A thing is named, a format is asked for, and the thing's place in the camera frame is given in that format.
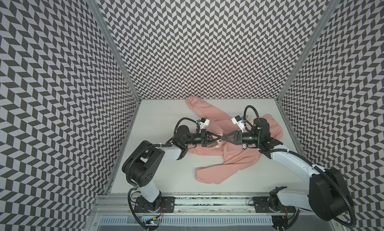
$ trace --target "black and white chevron pattern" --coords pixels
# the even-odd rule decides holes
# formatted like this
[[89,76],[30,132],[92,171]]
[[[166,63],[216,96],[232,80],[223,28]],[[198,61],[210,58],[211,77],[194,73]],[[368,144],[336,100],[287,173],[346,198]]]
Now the black and white chevron pattern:
[[311,160],[340,169],[356,230],[384,230],[384,0],[343,0],[284,99]]
[[80,230],[136,103],[83,0],[0,0],[0,34],[0,230]]
[[142,99],[274,98],[329,0],[96,0]]

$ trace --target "patterned wall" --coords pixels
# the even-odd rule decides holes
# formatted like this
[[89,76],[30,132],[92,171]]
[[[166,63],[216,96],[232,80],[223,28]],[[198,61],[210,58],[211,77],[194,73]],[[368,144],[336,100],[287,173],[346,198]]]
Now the patterned wall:
[[84,1],[0,0],[0,76],[0,230],[81,228],[136,106]]
[[329,0],[96,0],[142,99],[274,98]]
[[283,101],[307,156],[344,173],[356,230],[384,230],[383,2],[343,0]]

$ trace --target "black mounting plate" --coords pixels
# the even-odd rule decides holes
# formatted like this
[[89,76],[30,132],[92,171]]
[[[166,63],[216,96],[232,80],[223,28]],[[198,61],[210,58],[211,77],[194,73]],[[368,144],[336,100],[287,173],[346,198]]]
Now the black mounting plate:
[[[269,209],[269,202],[267,201],[269,197],[253,197],[253,203],[255,207],[255,211],[257,213],[275,213],[271,209]],[[293,206],[287,206],[288,213],[295,213],[296,209]]]
[[[145,199],[142,196],[136,198],[135,213],[153,213],[148,209],[144,208]],[[175,208],[175,197],[161,197],[161,204],[164,204],[164,213],[173,213],[173,209]]]

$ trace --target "metal corner post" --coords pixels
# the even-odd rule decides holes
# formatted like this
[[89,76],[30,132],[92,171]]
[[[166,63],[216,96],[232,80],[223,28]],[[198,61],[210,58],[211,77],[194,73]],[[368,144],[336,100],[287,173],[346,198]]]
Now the metal corner post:
[[137,102],[140,102],[139,94],[137,93],[135,85],[133,84],[133,82],[129,76],[129,72],[128,72],[126,66],[124,65],[124,62],[120,56],[120,53],[116,47],[116,44],[113,41],[111,32],[107,28],[105,20],[104,20],[102,14],[100,12],[100,9],[99,9],[96,1],[95,0],[85,0],[85,1],[88,4],[90,12],[93,14],[93,17],[94,17],[97,25],[99,26],[99,29],[100,29],[101,33],[103,34],[105,41],[107,42],[109,48],[111,49],[112,55],[114,56],[115,61],[118,65],[119,69],[121,70],[121,73],[124,76],[129,89],[131,90],[131,92],[133,94],[134,99]]
[[296,62],[295,66],[293,67],[293,70],[291,74],[288,76],[287,81],[285,82],[283,88],[281,89],[281,92],[277,96],[277,102],[281,104],[281,102],[284,99],[284,96],[290,89],[293,81],[296,79],[296,76],[301,70],[301,67],[305,63],[306,59],[310,55],[313,47],[315,46],[317,40],[321,36],[321,33],[324,31],[324,29],[327,27],[327,24],[335,12],[336,8],[340,4],[341,0],[330,0],[328,6],[326,7],[323,15],[320,17],[319,23],[314,28],[313,34],[310,36],[307,45],[304,47],[303,52],[301,53],[298,61]]

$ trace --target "white tabletop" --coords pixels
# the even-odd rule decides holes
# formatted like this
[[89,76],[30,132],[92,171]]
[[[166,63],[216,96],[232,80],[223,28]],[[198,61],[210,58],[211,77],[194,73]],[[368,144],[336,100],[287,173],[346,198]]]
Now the white tabletop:
[[[244,108],[247,105],[253,105],[260,116],[271,114],[283,128],[284,134],[281,142],[290,150],[296,151],[273,99],[216,99],[207,100],[207,102],[231,117],[243,116]],[[249,109],[247,115],[254,116],[254,113]],[[154,144],[165,143],[172,137],[175,125],[182,117],[196,120],[201,118],[189,109],[185,100],[143,100],[122,154],[120,165],[143,140]],[[183,121],[182,124],[188,125],[191,130],[196,128],[192,122]],[[255,165],[237,171],[219,185],[205,184],[196,180],[197,168],[222,163],[222,156],[198,156],[187,153],[181,160],[162,161],[153,180],[163,193],[257,193],[269,192],[276,186],[287,186],[294,189],[307,188],[305,182],[292,171],[264,155]],[[127,183],[120,166],[110,191],[111,193],[127,193],[130,188],[131,185]]]

